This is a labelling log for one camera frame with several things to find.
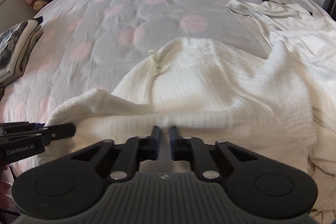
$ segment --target folded clothes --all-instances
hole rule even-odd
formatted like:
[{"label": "folded clothes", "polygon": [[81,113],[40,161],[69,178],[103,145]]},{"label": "folded clothes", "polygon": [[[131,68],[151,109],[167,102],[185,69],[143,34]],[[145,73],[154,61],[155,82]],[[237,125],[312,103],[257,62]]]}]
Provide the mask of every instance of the folded clothes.
[{"label": "folded clothes", "polygon": [[0,36],[0,85],[8,85],[20,77],[26,68],[29,55],[43,31],[39,17],[24,21]]}]

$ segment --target cabinet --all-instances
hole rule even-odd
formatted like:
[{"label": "cabinet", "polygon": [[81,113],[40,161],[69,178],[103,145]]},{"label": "cabinet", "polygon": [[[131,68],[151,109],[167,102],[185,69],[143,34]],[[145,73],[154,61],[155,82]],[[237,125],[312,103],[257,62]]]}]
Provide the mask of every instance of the cabinet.
[{"label": "cabinet", "polygon": [[5,0],[0,4],[0,34],[24,20],[34,17],[24,0]]}]

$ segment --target metal screw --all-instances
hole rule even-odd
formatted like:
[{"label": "metal screw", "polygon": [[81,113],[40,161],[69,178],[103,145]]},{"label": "metal screw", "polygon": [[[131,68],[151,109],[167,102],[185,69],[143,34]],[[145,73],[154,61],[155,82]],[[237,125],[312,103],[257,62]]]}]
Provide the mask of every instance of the metal screw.
[{"label": "metal screw", "polygon": [[205,178],[205,179],[218,179],[220,177],[220,174],[217,172],[217,171],[213,171],[213,170],[208,170],[208,171],[205,171],[202,176]]},{"label": "metal screw", "polygon": [[127,178],[127,174],[123,171],[115,171],[110,174],[110,177],[113,180],[122,180]]}]

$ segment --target gray bedspread with pink polka dots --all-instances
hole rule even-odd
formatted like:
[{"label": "gray bedspread with pink polka dots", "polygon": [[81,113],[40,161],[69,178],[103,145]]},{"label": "gray bedspread with pink polka dots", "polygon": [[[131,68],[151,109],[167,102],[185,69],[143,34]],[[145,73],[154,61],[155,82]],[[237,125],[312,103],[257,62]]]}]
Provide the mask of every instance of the gray bedspread with pink polka dots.
[{"label": "gray bedspread with pink polka dots", "polygon": [[[0,103],[1,121],[46,122],[71,97],[93,88],[112,92],[147,58],[149,50],[158,50],[176,37],[211,38],[266,58],[257,38],[226,8],[228,1],[53,1],[38,14],[44,17],[44,34],[23,77],[6,88]],[[325,14],[311,0],[271,1],[299,3],[313,13]],[[332,219],[332,208],[329,214]],[[314,216],[322,221],[318,219],[322,213],[317,211]]]}]

